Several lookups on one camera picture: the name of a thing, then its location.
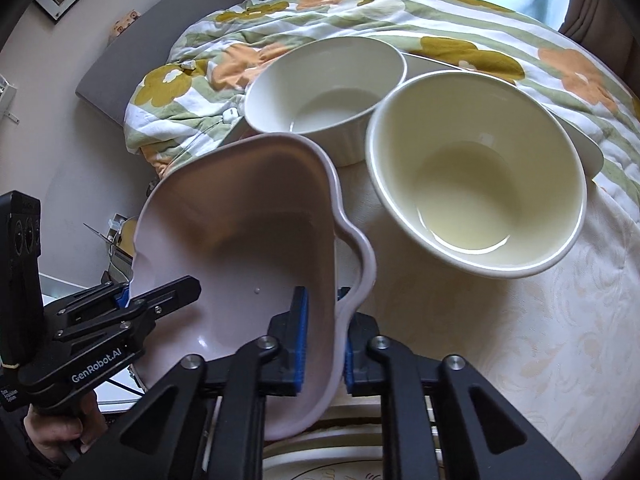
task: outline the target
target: white wall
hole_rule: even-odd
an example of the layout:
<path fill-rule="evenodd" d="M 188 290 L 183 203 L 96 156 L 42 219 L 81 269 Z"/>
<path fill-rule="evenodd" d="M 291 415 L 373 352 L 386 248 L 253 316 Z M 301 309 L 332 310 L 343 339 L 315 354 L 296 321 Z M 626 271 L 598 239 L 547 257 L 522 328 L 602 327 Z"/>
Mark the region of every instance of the white wall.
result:
<path fill-rule="evenodd" d="M 157 1 L 79 0 L 55 25 L 32 4 L 0 52 L 0 73 L 18 87 L 10 110 L 20 118 L 0 121 L 0 194 L 17 189 L 42 201 L 40 270 L 56 278 L 97 284 L 106 248 L 82 223 L 106 233 L 114 213 L 135 215 L 145 202 L 153 169 L 74 92 L 111 25 Z"/>

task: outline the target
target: gray headboard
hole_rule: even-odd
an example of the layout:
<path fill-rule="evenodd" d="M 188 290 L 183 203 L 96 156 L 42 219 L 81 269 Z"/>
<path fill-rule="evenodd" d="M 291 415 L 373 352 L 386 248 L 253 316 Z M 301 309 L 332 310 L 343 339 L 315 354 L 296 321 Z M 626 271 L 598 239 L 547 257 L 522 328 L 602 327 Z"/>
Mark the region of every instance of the gray headboard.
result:
<path fill-rule="evenodd" d="M 245 0 L 161 0 L 111 43 L 78 86 L 76 95 L 122 126 L 142 78 L 166 63 L 175 40 L 197 20 Z"/>

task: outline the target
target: silver bolt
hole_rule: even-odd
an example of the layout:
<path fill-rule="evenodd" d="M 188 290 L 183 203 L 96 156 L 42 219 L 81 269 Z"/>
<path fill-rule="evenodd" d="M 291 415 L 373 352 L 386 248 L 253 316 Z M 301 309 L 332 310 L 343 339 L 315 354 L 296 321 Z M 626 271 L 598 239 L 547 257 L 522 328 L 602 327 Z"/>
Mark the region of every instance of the silver bolt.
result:
<path fill-rule="evenodd" d="M 263 350 L 271 350 L 278 344 L 276 338 L 270 335 L 263 335 L 259 337 L 255 343 L 258 345 L 258 348 L 262 348 Z"/>
<path fill-rule="evenodd" d="M 369 342 L 369 344 L 371 345 L 372 348 L 375 348 L 377 350 L 386 350 L 391 346 L 391 341 L 389 341 L 388 337 L 385 337 L 383 335 L 377 335 L 371 338 L 371 341 Z"/>
<path fill-rule="evenodd" d="M 185 370 L 195 370 L 196 368 L 200 368 L 203 362 L 204 359 L 198 354 L 189 354 L 180 359 L 180 366 Z"/>
<path fill-rule="evenodd" d="M 464 358 L 459 355 L 449 355 L 444 359 L 444 362 L 452 370 L 462 370 L 466 365 Z"/>

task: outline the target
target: floral comforter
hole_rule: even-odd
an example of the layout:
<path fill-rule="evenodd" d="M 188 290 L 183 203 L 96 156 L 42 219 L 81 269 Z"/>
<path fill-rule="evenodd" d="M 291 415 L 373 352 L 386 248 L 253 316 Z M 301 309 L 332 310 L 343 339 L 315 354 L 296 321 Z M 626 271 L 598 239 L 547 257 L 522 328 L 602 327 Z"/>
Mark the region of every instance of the floral comforter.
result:
<path fill-rule="evenodd" d="M 516 85 L 605 155 L 596 183 L 640 223 L 640 101 L 598 59 L 547 26 L 481 0 L 247 0 L 191 25 L 140 82 L 125 137 L 160 176 L 214 150 L 246 86 L 289 50 L 366 35 Z"/>

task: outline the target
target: hand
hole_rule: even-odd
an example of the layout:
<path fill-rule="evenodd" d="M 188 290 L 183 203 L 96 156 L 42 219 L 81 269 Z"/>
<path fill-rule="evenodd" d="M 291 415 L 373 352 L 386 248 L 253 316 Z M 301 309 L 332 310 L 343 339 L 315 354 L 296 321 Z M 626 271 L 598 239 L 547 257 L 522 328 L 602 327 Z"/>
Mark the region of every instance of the hand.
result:
<path fill-rule="evenodd" d="M 95 392 L 86 394 L 80 400 L 80 409 L 84 413 L 82 422 L 71 416 L 41 415 L 33 406 L 29 406 L 24 429 L 36 449 L 52 462 L 63 463 L 66 460 L 60 449 L 61 442 L 80 438 L 80 451 L 84 453 L 107 431 L 107 423 L 98 409 Z"/>

